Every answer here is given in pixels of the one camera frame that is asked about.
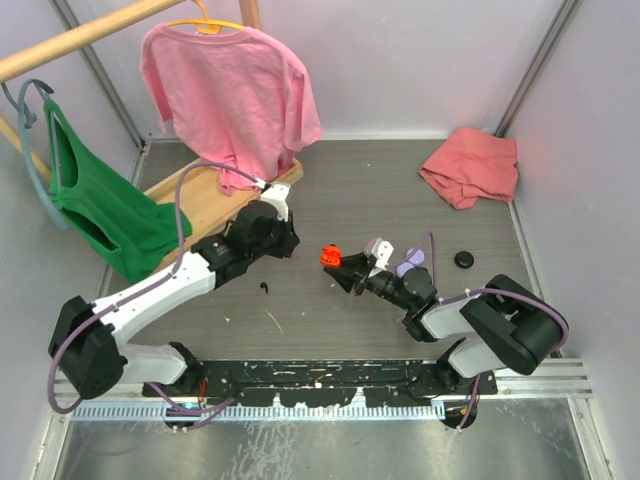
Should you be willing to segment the lilac earbud charging case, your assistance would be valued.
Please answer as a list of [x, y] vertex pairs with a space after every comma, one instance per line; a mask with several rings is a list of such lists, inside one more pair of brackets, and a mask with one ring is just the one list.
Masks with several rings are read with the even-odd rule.
[[425, 254], [419, 248], [409, 249], [406, 253], [405, 261], [414, 266], [420, 266], [425, 261]]

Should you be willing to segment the orange earbud case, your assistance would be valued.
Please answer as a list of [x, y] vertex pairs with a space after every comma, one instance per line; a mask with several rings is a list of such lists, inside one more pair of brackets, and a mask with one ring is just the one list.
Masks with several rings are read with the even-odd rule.
[[327, 245], [322, 248], [319, 261], [324, 267], [340, 267], [342, 262], [342, 252], [340, 248], [334, 244]]

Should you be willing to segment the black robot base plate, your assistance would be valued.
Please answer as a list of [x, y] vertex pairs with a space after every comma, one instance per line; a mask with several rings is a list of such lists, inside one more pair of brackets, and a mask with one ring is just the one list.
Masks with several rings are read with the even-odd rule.
[[374, 407], [428, 406], [435, 397], [471, 394], [471, 380], [444, 379], [435, 363], [422, 360], [205, 361], [202, 381], [188, 390], [165, 386], [171, 397], [232, 398], [242, 406], [293, 408], [340, 406], [358, 393]]

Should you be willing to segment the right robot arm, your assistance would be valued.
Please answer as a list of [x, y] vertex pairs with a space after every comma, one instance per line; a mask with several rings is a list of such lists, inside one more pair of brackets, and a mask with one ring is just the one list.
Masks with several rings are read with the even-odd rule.
[[412, 262], [388, 271], [362, 252], [321, 264], [347, 293], [368, 291], [403, 310], [402, 323], [414, 340], [434, 343], [460, 335], [439, 359], [440, 385], [452, 394], [462, 393], [487, 371], [508, 368], [530, 375], [568, 339], [564, 317], [503, 274], [445, 300], [429, 270]]

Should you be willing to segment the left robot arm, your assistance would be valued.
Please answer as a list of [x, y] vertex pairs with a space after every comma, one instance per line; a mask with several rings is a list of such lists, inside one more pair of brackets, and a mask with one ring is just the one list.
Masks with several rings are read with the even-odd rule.
[[154, 383], [171, 395], [191, 395], [204, 377], [193, 353], [176, 341], [148, 346], [134, 345], [132, 338], [181, 304], [245, 274], [262, 257], [290, 257], [299, 243], [288, 208], [252, 201], [226, 233], [202, 238], [179, 264], [109, 297], [66, 301], [49, 354], [83, 400], [119, 383]]

